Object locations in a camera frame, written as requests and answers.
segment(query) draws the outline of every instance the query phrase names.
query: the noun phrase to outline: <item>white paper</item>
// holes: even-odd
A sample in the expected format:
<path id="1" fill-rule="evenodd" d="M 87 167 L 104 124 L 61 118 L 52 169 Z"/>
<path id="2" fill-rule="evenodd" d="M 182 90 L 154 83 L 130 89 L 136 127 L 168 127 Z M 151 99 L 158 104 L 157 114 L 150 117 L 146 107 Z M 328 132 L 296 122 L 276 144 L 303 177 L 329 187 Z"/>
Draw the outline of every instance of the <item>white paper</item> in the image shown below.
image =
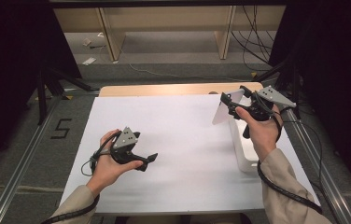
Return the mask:
<path id="1" fill-rule="evenodd" d="M 219 97 L 96 98 L 62 202 L 89 180 L 80 167 L 98 149 L 99 139 L 129 126 L 141 133 L 133 153 L 143 157 L 159 153 L 158 158 L 145 172 L 128 172 L 106 188 L 96 213 L 134 216 L 263 208 L 260 178 L 239 170 L 228 122 L 212 125 Z M 285 131 L 278 146 L 314 194 Z"/>

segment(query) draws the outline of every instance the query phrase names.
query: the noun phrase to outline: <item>floor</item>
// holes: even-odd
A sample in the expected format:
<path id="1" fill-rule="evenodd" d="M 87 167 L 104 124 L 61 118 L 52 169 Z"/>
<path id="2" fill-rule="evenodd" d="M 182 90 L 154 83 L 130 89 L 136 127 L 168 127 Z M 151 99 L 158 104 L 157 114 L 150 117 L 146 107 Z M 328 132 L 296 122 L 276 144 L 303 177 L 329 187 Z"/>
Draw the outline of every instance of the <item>floor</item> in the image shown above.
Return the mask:
<path id="1" fill-rule="evenodd" d="M 239 41 L 245 44 L 240 35 L 247 37 L 249 32 L 234 33 Z M 129 33 L 123 44 L 119 60 L 111 62 L 106 51 L 104 39 L 98 34 L 65 34 L 74 53 L 83 80 L 95 87 L 105 85 L 132 85 L 148 83 L 193 83 L 193 82 L 231 82 L 248 81 L 254 74 L 261 74 L 270 66 L 249 53 L 243 53 L 242 47 L 231 36 L 228 57 L 220 60 L 214 34 L 211 32 L 179 32 L 179 33 Z M 259 32 L 264 45 L 270 53 L 270 46 L 275 32 Z M 88 38 L 91 43 L 84 46 Z M 249 44 L 249 49 L 261 58 L 260 47 Z M 82 63 L 90 57 L 96 59 L 90 65 Z M 264 86 L 274 83 L 275 77 L 265 80 Z M 66 88 L 74 86 L 64 82 Z M 94 93 L 73 93 L 71 97 L 56 102 L 50 98 L 48 103 L 55 109 L 48 121 L 48 127 L 42 130 L 39 145 L 28 163 L 28 168 L 21 177 L 15 195 L 6 207 L 2 223 L 36 223 L 50 216 L 58 206 L 69 171 L 77 153 L 86 121 L 89 117 Z M 308 124 L 307 132 L 313 145 L 322 147 L 323 164 L 331 179 L 342 195 L 346 208 L 351 214 L 351 174 L 344 166 L 342 159 L 336 156 L 335 149 L 326 135 L 314 109 L 308 104 L 308 98 L 300 99 L 302 121 Z M 38 104 L 35 95 L 28 102 L 29 109 L 23 114 L 15 132 L 9 137 L 9 147 L 0 152 L 0 196 L 9 183 L 19 161 L 23 158 L 30 141 L 35 137 L 38 121 Z M 67 125 L 70 132 L 63 139 L 56 131 L 59 122 Z M 286 123 L 286 130 L 308 177 L 317 183 L 315 166 L 305 150 L 301 138 L 295 132 L 292 123 Z M 324 194 L 316 189 L 316 194 L 324 209 L 324 215 L 332 222 L 342 222 L 331 212 Z M 247 211 L 253 223 L 268 223 L 263 210 Z M 113 223 L 114 217 L 94 217 L 92 223 Z"/>

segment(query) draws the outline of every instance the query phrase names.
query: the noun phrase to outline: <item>aluminum rail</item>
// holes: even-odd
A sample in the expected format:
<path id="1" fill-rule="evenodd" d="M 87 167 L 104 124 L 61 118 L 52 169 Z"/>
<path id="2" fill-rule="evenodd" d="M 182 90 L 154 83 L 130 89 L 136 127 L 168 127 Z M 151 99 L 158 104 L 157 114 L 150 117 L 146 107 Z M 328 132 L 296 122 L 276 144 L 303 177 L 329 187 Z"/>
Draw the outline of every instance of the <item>aluminum rail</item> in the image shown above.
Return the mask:
<path id="1" fill-rule="evenodd" d="M 4 191 L 0 196 L 0 223 L 5 216 L 7 209 L 9 208 L 13 197 L 15 196 L 18 185 L 21 183 L 21 180 L 24 177 L 36 149 L 38 148 L 38 145 L 42 139 L 42 134 L 47 129 L 48 123 L 51 120 L 51 115 L 61 100 L 62 96 L 54 96 L 50 100 L 49 113 L 47 117 L 44 119 L 42 124 L 36 128 L 35 133 L 24 151 L 18 166 L 16 167 L 12 177 L 9 179 L 7 186 L 4 188 Z"/>
<path id="2" fill-rule="evenodd" d="M 290 118 L 290 120 L 298 122 L 296 116 L 290 110 L 288 110 L 288 117 Z M 303 125 L 295 122 L 292 122 L 292 125 L 297 135 L 300 137 L 303 147 L 306 150 L 307 155 L 309 156 L 309 159 L 313 164 L 313 167 L 319 174 L 320 152 L 313 144 L 312 139 L 310 138 Z M 339 191 L 338 187 L 336 186 L 335 182 L 330 176 L 329 170 L 323 162 L 321 162 L 321 183 L 324 188 L 323 190 L 325 190 L 325 192 L 329 196 L 331 207 L 333 208 L 336 217 L 343 224 L 351 224 L 350 207 L 348 206 L 346 200 L 342 196 L 342 193 Z"/>

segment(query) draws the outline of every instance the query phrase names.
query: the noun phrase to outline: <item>person's left hand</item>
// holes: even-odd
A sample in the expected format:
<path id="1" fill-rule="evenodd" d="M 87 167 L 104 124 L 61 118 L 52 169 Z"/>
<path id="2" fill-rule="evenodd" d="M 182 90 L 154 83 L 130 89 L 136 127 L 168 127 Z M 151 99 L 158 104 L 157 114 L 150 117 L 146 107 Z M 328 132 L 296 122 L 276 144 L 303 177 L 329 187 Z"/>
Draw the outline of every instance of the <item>person's left hand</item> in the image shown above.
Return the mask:
<path id="1" fill-rule="evenodd" d="M 100 145 L 116 132 L 119 132 L 119 130 L 117 129 L 106 133 L 100 139 Z M 108 141 L 103 150 L 109 149 L 112 144 L 113 142 L 111 140 Z M 131 161 L 126 164 L 118 164 L 112 159 L 111 155 L 102 155 L 99 157 L 93 176 L 86 186 L 91 190 L 95 198 L 104 188 L 115 183 L 120 175 L 141 165 L 143 165 L 142 161 Z"/>

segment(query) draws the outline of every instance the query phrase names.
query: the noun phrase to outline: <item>long-sleeved shirt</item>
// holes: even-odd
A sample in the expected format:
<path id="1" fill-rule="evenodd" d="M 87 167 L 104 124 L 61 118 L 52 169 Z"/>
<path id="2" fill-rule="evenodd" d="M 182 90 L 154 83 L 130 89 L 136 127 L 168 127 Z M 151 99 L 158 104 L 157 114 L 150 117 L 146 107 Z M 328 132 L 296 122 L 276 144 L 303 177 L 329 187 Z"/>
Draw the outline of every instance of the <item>long-sleeved shirt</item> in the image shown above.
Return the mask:
<path id="1" fill-rule="evenodd" d="M 277 186 L 314 201 L 312 194 L 296 179 L 291 164 L 280 149 L 273 150 L 262 162 L 260 168 L 265 176 Z M 270 223 L 330 223 L 316 210 L 274 191 L 264 183 L 262 183 L 262 198 Z M 93 201 L 91 191 L 86 186 L 79 186 L 52 216 L 80 210 L 92 204 Z M 95 209 L 84 216 L 67 219 L 62 223 L 89 223 L 94 212 Z"/>

